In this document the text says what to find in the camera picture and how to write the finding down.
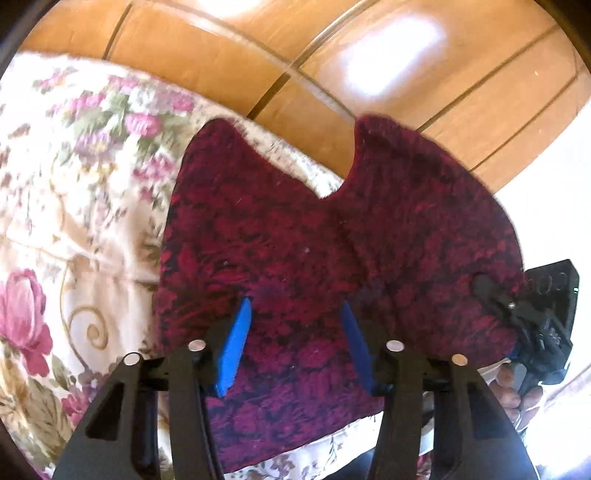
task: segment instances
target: wooden panel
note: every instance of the wooden panel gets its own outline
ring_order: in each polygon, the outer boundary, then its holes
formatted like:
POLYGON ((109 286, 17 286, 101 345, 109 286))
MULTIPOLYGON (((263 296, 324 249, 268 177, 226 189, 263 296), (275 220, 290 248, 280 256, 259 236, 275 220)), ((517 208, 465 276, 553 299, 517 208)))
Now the wooden panel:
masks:
POLYGON ((173 0, 209 13, 279 55, 295 57, 358 0, 173 0))
POLYGON ((23 42, 23 50, 99 59, 129 0, 61 0, 23 42))
POLYGON ((587 70, 507 145, 474 170, 492 192, 509 183, 534 161, 571 123, 591 95, 587 70))
POLYGON ((355 114, 417 128, 553 25, 533 0, 382 0, 303 69, 355 114))
POLYGON ((355 150, 353 119, 342 117, 293 79, 256 122, 337 175, 347 176, 355 150))
POLYGON ((587 67, 585 66, 585 63, 583 61, 583 59, 581 58, 581 55, 579 55, 579 52, 576 50, 576 48, 573 47, 574 50, 574 60, 576 62, 577 65, 577 72, 580 72, 583 69, 587 69, 587 67))
POLYGON ((111 61, 150 72, 246 115, 282 70, 257 49, 149 5, 133 7, 111 61))
POLYGON ((542 110, 575 72, 573 47, 562 30, 556 30, 467 95, 424 133, 466 168, 473 168, 542 110))

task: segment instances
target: black clamp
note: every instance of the black clamp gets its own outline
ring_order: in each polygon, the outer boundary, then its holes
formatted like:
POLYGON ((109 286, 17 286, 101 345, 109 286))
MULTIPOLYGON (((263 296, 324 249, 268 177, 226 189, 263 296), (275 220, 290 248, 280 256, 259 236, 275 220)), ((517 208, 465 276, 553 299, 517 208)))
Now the black clamp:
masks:
POLYGON ((519 386, 524 395, 540 383, 561 383, 573 349, 570 340, 579 292, 579 275, 570 260, 525 272, 528 288, 518 297, 484 274, 476 275, 474 295, 518 334, 516 360, 527 373, 519 386))
POLYGON ((359 322, 347 303, 343 328, 359 379, 384 397, 384 417, 368 480, 414 480, 423 392, 434 395, 431 480, 538 480, 525 446, 477 370, 463 355, 425 357, 384 327, 359 322))
POLYGON ((233 318, 169 356, 127 354, 74 431, 54 480, 160 480, 159 391, 168 392, 177 480, 222 480, 205 398, 223 397, 232 385, 250 323, 245 299, 233 318))

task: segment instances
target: floral bedspread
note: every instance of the floral bedspread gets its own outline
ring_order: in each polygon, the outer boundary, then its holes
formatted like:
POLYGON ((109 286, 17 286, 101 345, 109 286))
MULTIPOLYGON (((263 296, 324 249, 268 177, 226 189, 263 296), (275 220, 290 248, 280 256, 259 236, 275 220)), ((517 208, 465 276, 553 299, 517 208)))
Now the floral bedspread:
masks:
MULTIPOLYGON (((43 477, 106 376, 153 355, 152 294, 184 150, 224 116, 317 195, 341 179, 194 93, 100 61, 17 55, 0 82, 0 418, 43 477)), ((230 479, 322 479, 371 448, 380 418, 230 479)), ((163 478, 168 420, 159 416, 163 478)))

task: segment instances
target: pink rose print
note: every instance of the pink rose print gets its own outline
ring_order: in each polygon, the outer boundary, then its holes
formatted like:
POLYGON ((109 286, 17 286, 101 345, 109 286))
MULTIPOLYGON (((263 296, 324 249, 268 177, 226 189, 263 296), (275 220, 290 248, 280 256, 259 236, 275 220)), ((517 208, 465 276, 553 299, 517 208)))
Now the pink rose print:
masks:
POLYGON ((46 325, 46 297, 33 270, 15 270, 5 284, 0 283, 0 337, 24 357, 29 375, 46 377, 53 340, 46 325))
POLYGON ((110 161, 113 155, 113 142, 108 132, 96 132, 90 135, 82 135, 74 146, 82 163, 86 166, 97 162, 110 161))
POLYGON ((109 75, 109 85, 115 87, 116 90, 122 93, 131 93, 131 90, 139 85, 139 80, 135 77, 118 77, 109 75))
POLYGON ((71 100, 68 104, 68 110, 80 112, 89 108, 97 108, 105 98, 104 93, 97 93, 96 95, 84 94, 80 98, 71 100))
POLYGON ((162 181, 170 178, 173 170, 172 158, 161 153, 135 167, 133 176, 139 181, 162 181))
POLYGON ((86 409, 95 399, 96 392, 97 390, 91 386, 82 387, 81 391, 76 386, 72 386, 70 394, 61 399, 61 406, 74 427, 80 423, 86 409))
POLYGON ((139 198, 141 200, 145 200, 146 202, 151 202, 152 200, 154 200, 154 191, 148 187, 142 187, 142 189, 139 191, 139 198))
POLYGON ((50 78, 46 80, 35 80, 33 87, 41 90, 41 93, 47 93, 53 90, 54 87, 62 85, 64 79, 70 74, 76 71, 75 68, 68 67, 63 71, 56 71, 50 78))
POLYGON ((156 115, 130 113, 125 117, 125 126, 130 134, 137 134, 142 137, 154 137, 160 132, 162 122, 156 115))
POLYGON ((188 93, 175 93, 173 95, 171 106, 173 110, 192 112, 195 108, 195 101, 193 100, 192 95, 189 95, 188 93))

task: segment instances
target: hand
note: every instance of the hand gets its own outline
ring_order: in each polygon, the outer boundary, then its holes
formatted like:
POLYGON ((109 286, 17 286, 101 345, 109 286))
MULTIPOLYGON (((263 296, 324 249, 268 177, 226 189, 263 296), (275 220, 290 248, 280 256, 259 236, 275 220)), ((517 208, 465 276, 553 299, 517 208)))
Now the hand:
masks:
POLYGON ((511 388, 514 379, 515 376, 511 367, 508 364, 503 364, 497 373, 496 379, 489 384, 489 387, 501 404, 501 407, 505 410, 510 421, 515 425, 515 429, 520 432, 528 426, 531 419, 540 410, 538 405, 544 396, 544 390, 538 386, 527 392, 523 397, 521 411, 519 411, 519 405, 522 403, 522 399, 511 388))

